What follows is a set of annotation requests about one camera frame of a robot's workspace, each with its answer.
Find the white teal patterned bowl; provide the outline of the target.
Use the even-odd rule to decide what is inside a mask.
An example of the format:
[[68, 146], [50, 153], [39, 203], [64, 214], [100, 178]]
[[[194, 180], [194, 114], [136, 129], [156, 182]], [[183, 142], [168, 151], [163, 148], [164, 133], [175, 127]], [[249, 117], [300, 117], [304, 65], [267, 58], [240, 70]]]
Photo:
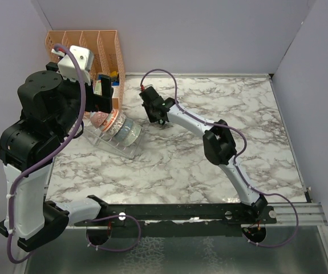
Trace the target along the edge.
[[122, 141], [122, 145], [124, 147], [130, 146], [132, 143], [136, 141], [140, 133], [141, 133], [141, 126], [136, 123], [133, 124], [131, 130], [129, 131], [125, 139]]

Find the grey lace patterned bowl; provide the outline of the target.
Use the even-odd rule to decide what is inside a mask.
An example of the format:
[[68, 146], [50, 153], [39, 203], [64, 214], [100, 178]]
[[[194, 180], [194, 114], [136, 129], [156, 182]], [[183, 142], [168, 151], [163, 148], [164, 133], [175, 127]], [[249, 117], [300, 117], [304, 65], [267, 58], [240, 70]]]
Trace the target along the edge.
[[107, 134], [110, 136], [115, 136], [120, 129], [122, 128], [124, 122], [126, 120], [126, 116], [123, 113], [118, 113], [115, 121], [113, 122], [112, 126], [110, 129], [107, 131]]

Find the black leaf patterned bowl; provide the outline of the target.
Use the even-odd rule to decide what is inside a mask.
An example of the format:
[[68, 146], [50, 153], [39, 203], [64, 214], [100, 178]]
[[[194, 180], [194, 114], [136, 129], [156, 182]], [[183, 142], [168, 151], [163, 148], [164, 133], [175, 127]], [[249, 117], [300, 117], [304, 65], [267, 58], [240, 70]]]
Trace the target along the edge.
[[90, 113], [90, 122], [95, 128], [99, 128], [104, 121], [107, 119], [108, 114], [105, 112], [91, 112]]

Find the blue wave hexagon bowl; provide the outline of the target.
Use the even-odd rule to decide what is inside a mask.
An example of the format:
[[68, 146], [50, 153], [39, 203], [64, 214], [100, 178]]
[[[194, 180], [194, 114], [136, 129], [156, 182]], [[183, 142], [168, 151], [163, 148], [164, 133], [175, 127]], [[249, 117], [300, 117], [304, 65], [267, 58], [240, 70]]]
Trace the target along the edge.
[[128, 133], [131, 131], [133, 126], [133, 120], [131, 118], [126, 118], [124, 122], [120, 122], [118, 125], [119, 130], [114, 135], [114, 139], [120, 143], [127, 137]]

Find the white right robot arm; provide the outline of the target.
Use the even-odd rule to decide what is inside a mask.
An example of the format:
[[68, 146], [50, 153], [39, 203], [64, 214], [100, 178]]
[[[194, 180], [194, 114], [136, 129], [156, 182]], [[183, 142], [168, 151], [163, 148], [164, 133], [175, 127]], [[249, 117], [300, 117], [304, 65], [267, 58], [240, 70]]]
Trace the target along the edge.
[[249, 223], [262, 219], [268, 202], [254, 189], [249, 176], [236, 162], [236, 142], [227, 123], [195, 117], [193, 113], [180, 109], [173, 98], [163, 99], [152, 86], [142, 87], [139, 95], [151, 123], [174, 123], [202, 139], [206, 159], [223, 170], [237, 191], [244, 207], [244, 219]]

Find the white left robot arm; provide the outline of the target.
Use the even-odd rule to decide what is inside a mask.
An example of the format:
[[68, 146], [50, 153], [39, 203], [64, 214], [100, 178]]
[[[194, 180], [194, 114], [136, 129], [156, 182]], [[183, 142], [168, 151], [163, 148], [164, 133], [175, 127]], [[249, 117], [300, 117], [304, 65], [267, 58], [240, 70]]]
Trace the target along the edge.
[[10, 231], [18, 247], [26, 252], [55, 240], [72, 219], [72, 212], [44, 200], [44, 185], [58, 148], [76, 136], [84, 112], [111, 111], [113, 87], [109, 76], [101, 80], [102, 93], [85, 85], [81, 104], [78, 82], [64, 80], [56, 71], [38, 71], [27, 77], [17, 91], [22, 112], [19, 121], [4, 130], [0, 138], [0, 158], [7, 177], [7, 193], [13, 213], [0, 222], [0, 234]]

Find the orange floral bowl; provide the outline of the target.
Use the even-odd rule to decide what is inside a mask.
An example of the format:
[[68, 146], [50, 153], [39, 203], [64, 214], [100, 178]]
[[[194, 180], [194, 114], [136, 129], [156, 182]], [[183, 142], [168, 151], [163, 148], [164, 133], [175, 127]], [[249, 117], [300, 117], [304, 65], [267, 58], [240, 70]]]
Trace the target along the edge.
[[114, 124], [117, 116], [119, 114], [119, 110], [113, 109], [112, 112], [107, 116], [105, 121], [102, 124], [102, 132], [108, 131], [111, 126]]

